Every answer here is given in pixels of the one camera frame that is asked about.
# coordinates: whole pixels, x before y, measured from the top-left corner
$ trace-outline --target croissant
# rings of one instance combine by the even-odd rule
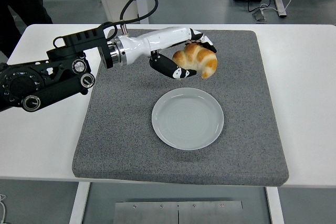
[[[190,43],[183,51],[177,51],[172,59],[179,67],[202,72],[202,78],[209,78],[217,69],[216,54],[198,43]]]

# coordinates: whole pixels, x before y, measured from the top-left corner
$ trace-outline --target gray floor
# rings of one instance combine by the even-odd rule
[[[252,3],[250,8],[257,7]],[[45,0],[55,24],[100,24],[107,21],[100,0]],[[268,24],[336,24],[335,0],[292,0],[288,16],[279,18],[274,10],[264,11]],[[20,31],[25,25],[16,19]],[[159,8],[150,17],[153,24],[254,24],[246,3],[233,0],[159,0]],[[6,58],[0,54],[0,61]],[[0,194],[8,197],[6,221],[15,223],[66,223],[77,183],[31,182],[0,180]],[[335,223],[336,190],[281,188],[279,190],[285,224]],[[145,185],[93,184],[89,195],[85,223],[111,223],[117,200],[144,199],[197,200],[240,199],[250,204],[247,223],[269,223],[265,192],[260,188],[199,187],[164,185],[150,188]]]

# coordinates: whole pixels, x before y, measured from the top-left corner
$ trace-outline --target robotic arm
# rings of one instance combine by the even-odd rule
[[[182,69],[159,53],[161,49],[185,42],[199,42],[216,52],[212,42],[199,31],[170,27],[139,37],[124,35],[106,39],[104,26],[54,40],[55,49],[47,51],[48,60],[16,65],[0,63],[0,111],[22,107],[34,112],[77,93],[87,94],[94,85],[84,50],[97,47],[106,68],[113,64],[132,64],[138,57],[150,57],[150,66],[170,78],[185,78],[195,70]],[[65,46],[56,47],[62,38]]]

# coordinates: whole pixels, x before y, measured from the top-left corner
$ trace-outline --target black robotic joint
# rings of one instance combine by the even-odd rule
[[[36,95],[29,95],[22,100],[22,108],[28,112],[37,111],[41,106],[41,100]]]
[[[78,59],[72,63],[72,70],[74,71],[74,73],[83,73],[86,71],[86,68],[87,65],[83,60]]]
[[[91,88],[94,85],[94,76],[90,73],[85,73],[80,78],[80,83],[84,88]]]

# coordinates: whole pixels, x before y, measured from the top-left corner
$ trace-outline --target plate rim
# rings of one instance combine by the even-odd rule
[[[155,116],[154,114],[156,114],[156,111],[158,110],[158,107],[159,107],[159,103],[160,105],[161,104],[164,104],[164,102],[162,102],[162,100],[165,100],[166,97],[169,97],[169,93],[172,93],[172,92],[176,92],[177,90],[196,90],[197,92],[200,92],[200,93],[204,93],[206,94],[207,96],[209,96],[213,101],[214,101],[214,104],[216,106],[218,106],[220,108],[220,116],[221,116],[221,121],[220,121],[220,130],[218,130],[218,133],[215,135],[216,137],[211,140],[209,143],[207,143],[206,145],[202,146],[202,147],[195,147],[195,148],[180,148],[180,147],[177,147],[176,145],[172,144],[171,142],[167,141],[165,137],[163,137],[163,135],[160,133],[160,131],[158,131],[157,127],[154,126],[154,121],[157,121],[155,120]],[[169,145],[170,147],[173,147],[175,149],[178,149],[178,150],[183,150],[183,151],[195,151],[195,150],[200,150],[202,148],[205,148],[209,145],[211,145],[214,141],[216,141],[219,137],[219,135],[221,134],[221,132],[223,131],[223,128],[224,128],[224,122],[225,122],[225,118],[224,118],[224,113],[223,113],[223,109],[222,109],[222,106],[219,104],[219,102],[209,93],[207,93],[206,91],[204,90],[201,90],[201,89],[197,89],[197,88],[177,88],[177,89],[173,89],[173,90],[170,90],[166,93],[164,93],[155,103],[153,109],[152,109],[152,126],[153,126],[153,129],[156,133],[156,135],[159,137],[159,139],[164,142],[165,144]]]

